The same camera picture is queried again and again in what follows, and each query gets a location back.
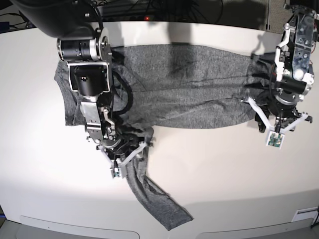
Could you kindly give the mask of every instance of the table surface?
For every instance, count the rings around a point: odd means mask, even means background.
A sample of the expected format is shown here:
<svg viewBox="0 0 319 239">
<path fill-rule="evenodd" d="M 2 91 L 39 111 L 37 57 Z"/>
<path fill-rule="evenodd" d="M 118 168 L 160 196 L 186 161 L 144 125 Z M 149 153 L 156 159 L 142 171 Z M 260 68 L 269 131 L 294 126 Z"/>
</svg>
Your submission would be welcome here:
<svg viewBox="0 0 319 239">
<path fill-rule="evenodd" d="M 105 23 L 113 46 L 186 42 L 250 55 L 273 52 L 281 36 L 219 25 Z M 253 121 L 218 129 L 155 126 L 148 175 L 194 217 L 170 232 L 135 199 L 125 179 L 85 140 L 83 126 L 66 127 L 53 80 L 56 39 L 38 29 L 0 35 L 0 204 L 20 216 L 82 227 L 128 230 L 140 238 L 195 238 L 203 232 L 265 227 L 291 221 L 319 202 L 319 88 L 299 111 L 314 123 L 288 132 L 281 150 L 265 146 Z M 319 65 L 319 51 L 312 55 Z"/>
</svg>

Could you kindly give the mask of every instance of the white table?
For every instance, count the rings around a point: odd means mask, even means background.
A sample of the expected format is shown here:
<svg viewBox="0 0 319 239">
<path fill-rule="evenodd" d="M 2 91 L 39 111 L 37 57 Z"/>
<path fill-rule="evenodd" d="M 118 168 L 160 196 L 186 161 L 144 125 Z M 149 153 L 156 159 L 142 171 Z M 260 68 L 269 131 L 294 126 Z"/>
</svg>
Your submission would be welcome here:
<svg viewBox="0 0 319 239">
<path fill-rule="evenodd" d="M 187 42 L 244 55 L 272 52 L 281 38 L 206 24 L 105 26 L 113 46 Z M 194 239 L 203 232 L 288 223 L 297 209 L 319 203 L 316 83 L 298 104 L 314 123 L 287 133 L 281 150 L 265 146 L 266 135 L 253 121 L 201 130 L 155 126 L 148 175 L 194 217 L 167 232 L 125 179 L 111 179 L 107 161 L 85 140 L 84 127 L 65 126 L 63 98 L 53 80 L 56 39 L 38 29 L 1 34 L 0 53 L 0 204 L 9 220 L 134 231 L 141 239 Z M 318 75 L 319 50 L 312 62 Z"/>
</svg>

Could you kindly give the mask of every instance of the gray fabric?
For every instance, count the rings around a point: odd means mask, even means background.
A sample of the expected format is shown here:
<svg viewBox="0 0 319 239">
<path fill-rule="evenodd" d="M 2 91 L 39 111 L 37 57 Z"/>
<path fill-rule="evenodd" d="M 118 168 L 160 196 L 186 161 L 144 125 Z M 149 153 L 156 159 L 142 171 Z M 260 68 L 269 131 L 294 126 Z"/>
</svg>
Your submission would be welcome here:
<svg viewBox="0 0 319 239">
<path fill-rule="evenodd" d="M 273 58 L 271 54 L 264 61 L 259 56 L 190 45 L 119 47 L 113 49 L 113 56 L 113 70 L 134 94 L 133 107 L 122 118 L 145 135 L 153 125 L 217 128 L 252 119 L 254 111 L 240 99 L 260 94 L 261 90 L 246 86 L 264 83 Z M 82 98 L 70 90 L 65 63 L 59 62 L 55 80 L 64 97 L 66 125 L 85 124 L 80 112 Z M 126 105 L 127 94 L 117 79 L 115 86 L 114 108 L 118 111 Z M 144 160 L 134 159 L 127 165 L 127 181 L 136 198 L 167 230 L 191 221 L 146 176 L 147 155 L 145 151 Z"/>
</svg>

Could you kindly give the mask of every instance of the fabric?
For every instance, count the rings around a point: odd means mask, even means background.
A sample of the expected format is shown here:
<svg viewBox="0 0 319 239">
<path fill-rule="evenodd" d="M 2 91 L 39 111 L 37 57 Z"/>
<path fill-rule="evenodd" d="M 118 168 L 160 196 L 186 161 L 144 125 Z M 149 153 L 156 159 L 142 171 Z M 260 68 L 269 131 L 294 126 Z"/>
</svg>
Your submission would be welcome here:
<svg viewBox="0 0 319 239">
<path fill-rule="evenodd" d="M 267 79 L 274 57 L 247 57 L 185 44 L 118 47 L 112 52 L 113 70 L 134 95 L 133 107 L 122 118 L 145 135 L 152 135 L 153 125 L 217 128 L 251 120 L 255 112 L 240 99 L 262 92 L 258 88 Z M 66 125 L 85 124 L 82 97 L 71 91 L 64 62 L 59 62 L 55 80 L 64 98 Z M 116 78 L 115 86 L 118 111 L 128 96 Z M 146 176 L 147 163 L 146 150 L 143 160 L 127 165 L 127 182 L 137 200 L 167 230 L 191 221 L 188 212 Z"/>
</svg>

